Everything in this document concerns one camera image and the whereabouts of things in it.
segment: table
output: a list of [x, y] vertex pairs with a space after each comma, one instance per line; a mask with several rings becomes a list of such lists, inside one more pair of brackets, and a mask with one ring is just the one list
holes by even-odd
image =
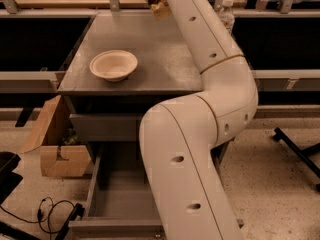
[[[96, 55], [114, 49], [138, 59], [137, 69], [118, 83], [94, 76], [89, 68]], [[149, 10], [107, 11], [95, 17], [59, 87], [78, 137], [95, 161], [83, 220], [70, 222], [76, 235], [163, 235], [140, 157], [140, 120], [162, 100], [202, 90], [172, 17], [156, 21]]]

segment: floor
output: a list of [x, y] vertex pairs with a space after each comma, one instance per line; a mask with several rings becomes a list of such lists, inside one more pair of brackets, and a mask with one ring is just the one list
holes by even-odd
[[[18, 112], [0, 111], [0, 150], [17, 152], [21, 161], [15, 170], [23, 181], [2, 207], [28, 220], [36, 220], [40, 201], [49, 196], [54, 202], [70, 200], [85, 204], [90, 177], [55, 179], [41, 176], [39, 149], [19, 153], [32, 129], [36, 115], [25, 127], [15, 128]], [[225, 191], [236, 217], [243, 219], [241, 229], [246, 240], [319, 240], [320, 183], [308, 168], [280, 141], [271, 137], [280, 127], [301, 148], [318, 143], [320, 120], [299, 114], [287, 118], [259, 113], [248, 128], [239, 134], [221, 164]], [[320, 165], [320, 156], [312, 159]], [[48, 204], [43, 204], [44, 211]], [[62, 204], [52, 215], [53, 228], [58, 229], [71, 206]], [[38, 224], [20, 222], [0, 211], [0, 220], [40, 239], [50, 239]], [[78, 239], [70, 232], [67, 239]]]

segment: cable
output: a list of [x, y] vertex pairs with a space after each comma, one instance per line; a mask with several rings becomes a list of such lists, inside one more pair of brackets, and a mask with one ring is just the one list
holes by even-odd
[[0, 209], [1, 209], [2, 211], [4, 211], [5, 213], [11, 215], [12, 217], [15, 217], [15, 218], [18, 219], [18, 220], [21, 220], [21, 221], [24, 221], [24, 222], [27, 222], [27, 223], [30, 223], [30, 224], [31, 224], [31, 223], [39, 223], [39, 221], [29, 221], [29, 220], [25, 220], [25, 219], [23, 219], [23, 218], [20, 218], [20, 217], [18, 217], [17, 215], [14, 215], [13, 213], [11, 213], [11, 212], [7, 211], [6, 209], [4, 209], [1, 205], [0, 205]]
[[[45, 201], [47, 201], [48, 199], [49, 199], [50, 202], [51, 202], [51, 208], [50, 208], [50, 210], [49, 210], [49, 213], [48, 213], [47, 217], [44, 218], [44, 219], [42, 219], [42, 210], [41, 210], [41, 207], [42, 207], [43, 203], [44, 203]], [[41, 202], [40, 202], [40, 204], [39, 204], [39, 208], [38, 208], [38, 212], [37, 212], [37, 219], [38, 219], [38, 221], [29, 221], [29, 220], [23, 219], [23, 218], [15, 215], [15, 214], [7, 211], [7, 210], [4, 209], [1, 205], [0, 205], [0, 209], [1, 209], [2, 211], [4, 211], [5, 213], [11, 215], [12, 217], [14, 217], [14, 218], [16, 218], [16, 219], [18, 219], [18, 220], [24, 221], [24, 222], [26, 222], [26, 223], [30, 223], [30, 224], [38, 223], [40, 229], [41, 229], [43, 232], [45, 232], [45, 233], [47, 233], [47, 234], [50, 235], [50, 240], [51, 240], [52, 235], [59, 233], [59, 232], [61, 231], [61, 229], [62, 229], [62, 228], [61, 228], [61, 229], [59, 229], [59, 230], [57, 230], [57, 231], [52, 231], [51, 226], [50, 226], [50, 218], [51, 218], [51, 215], [52, 215], [52, 213], [53, 213], [53, 211], [54, 211], [54, 208], [57, 207], [57, 205], [59, 205], [59, 204], [61, 204], [61, 203], [68, 203], [68, 204], [70, 204], [70, 205], [72, 206], [73, 209], [74, 209], [74, 207], [75, 207], [75, 205], [74, 205], [72, 202], [68, 201], [68, 200], [61, 200], [61, 201], [59, 201], [59, 202], [57, 202], [57, 203], [54, 203], [51, 197], [46, 197], [46, 198], [42, 199]], [[43, 223], [43, 222], [45, 222], [45, 221], [47, 221], [48, 230], [45, 229], [45, 228], [42, 226], [42, 224], [41, 224], [41, 223]]]

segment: brown cardboard box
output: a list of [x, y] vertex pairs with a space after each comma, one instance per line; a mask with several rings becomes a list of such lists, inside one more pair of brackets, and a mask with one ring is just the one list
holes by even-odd
[[40, 166], [43, 176], [81, 177], [88, 172], [91, 158], [86, 146], [61, 146], [66, 130], [71, 126], [70, 112], [58, 95], [45, 102], [30, 135], [20, 153], [40, 148]]

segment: white bowl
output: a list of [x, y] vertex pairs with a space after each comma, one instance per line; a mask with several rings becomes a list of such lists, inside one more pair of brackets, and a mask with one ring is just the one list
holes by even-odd
[[92, 74], [110, 82], [125, 79], [137, 67], [138, 60], [130, 52], [112, 50], [100, 53], [90, 63]]

